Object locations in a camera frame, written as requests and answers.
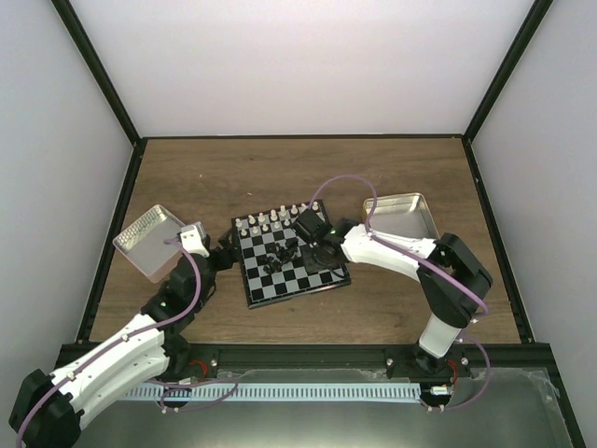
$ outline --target wooden floor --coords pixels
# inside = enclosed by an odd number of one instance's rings
[[[473,179],[458,139],[152,140],[124,226],[160,203],[183,222],[200,220],[213,238],[232,217],[307,202],[333,175],[357,173],[382,195],[421,192],[439,233],[465,240],[494,278],[491,315],[470,331],[485,343],[519,341]],[[332,221],[360,218],[368,188],[355,181],[322,194]],[[353,283],[249,311],[240,268],[219,273],[217,293],[184,331],[191,342],[414,343],[429,309],[418,283],[350,264]],[[138,313],[159,285],[118,252],[91,334],[102,341]]]

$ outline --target white backdrop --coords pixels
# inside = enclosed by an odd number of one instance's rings
[[[535,337],[597,446],[597,7],[554,2],[475,154]]]
[[[141,135],[461,133],[532,0],[73,0]]]
[[[132,147],[51,2],[0,2],[0,445],[81,322]]]

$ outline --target silver tin tray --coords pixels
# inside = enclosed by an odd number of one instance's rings
[[[161,205],[143,213],[113,241],[116,249],[153,283],[175,266],[180,252],[164,240],[173,238],[184,224]]]
[[[373,199],[363,203],[363,221],[371,210]],[[427,201],[421,193],[395,194],[378,198],[377,207],[369,222],[375,231],[385,231],[408,238],[437,239]]]

